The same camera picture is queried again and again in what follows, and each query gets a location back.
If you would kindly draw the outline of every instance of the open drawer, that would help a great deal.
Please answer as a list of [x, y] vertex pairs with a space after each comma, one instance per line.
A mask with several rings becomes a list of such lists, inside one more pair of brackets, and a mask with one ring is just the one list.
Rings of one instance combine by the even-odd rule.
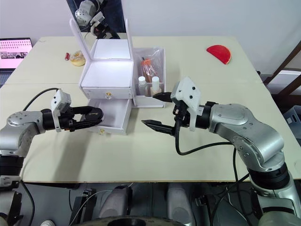
[[88, 128], [99, 134], [113, 133], [126, 135], [127, 124], [132, 110], [131, 99], [91, 99], [88, 105], [99, 107], [103, 111], [104, 120], [97, 126]]

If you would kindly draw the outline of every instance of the mirror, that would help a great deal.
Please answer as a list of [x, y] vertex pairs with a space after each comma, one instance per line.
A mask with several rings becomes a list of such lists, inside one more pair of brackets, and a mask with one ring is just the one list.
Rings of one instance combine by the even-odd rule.
[[66, 1], [91, 59], [131, 58], [121, 0]]

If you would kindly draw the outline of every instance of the bottle cap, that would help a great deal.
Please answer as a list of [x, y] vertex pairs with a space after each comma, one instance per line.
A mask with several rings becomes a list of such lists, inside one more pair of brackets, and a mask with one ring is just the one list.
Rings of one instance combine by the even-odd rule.
[[144, 84], [146, 84], [146, 81], [145, 81], [145, 77], [144, 76], [140, 76], [138, 78], [139, 80], [139, 85], [143, 86]]
[[160, 88], [159, 87], [159, 77], [158, 76], [152, 77], [151, 82], [152, 82], [152, 89], [154, 91], [159, 90], [159, 88]]

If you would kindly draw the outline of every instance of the white box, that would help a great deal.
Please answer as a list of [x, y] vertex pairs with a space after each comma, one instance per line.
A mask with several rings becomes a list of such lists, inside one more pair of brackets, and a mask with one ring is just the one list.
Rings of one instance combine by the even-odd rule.
[[[140, 63], [135, 59], [132, 39], [125, 20], [127, 39], [95, 40], [89, 51], [80, 29], [72, 18], [70, 27], [78, 39], [80, 49], [86, 59], [79, 88], [89, 99], [88, 105], [99, 107], [104, 120], [97, 126], [88, 128], [93, 132], [126, 134], [132, 107], [164, 107], [164, 102], [145, 96], [137, 96]], [[163, 63], [162, 91], [166, 90], [165, 52], [160, 57]]]

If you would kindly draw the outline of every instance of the red object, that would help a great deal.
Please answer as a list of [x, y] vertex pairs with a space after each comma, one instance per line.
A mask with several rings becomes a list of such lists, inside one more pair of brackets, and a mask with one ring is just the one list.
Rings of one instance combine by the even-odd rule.
[[70, 53], [66, 53], [65, 60], [69, 60], [69, 59], [70, 59]]
[[231, 60], [230, 50], [222, 45], [214, 45], [207, 48], [207, 52], [222, 61], [225, 65]]

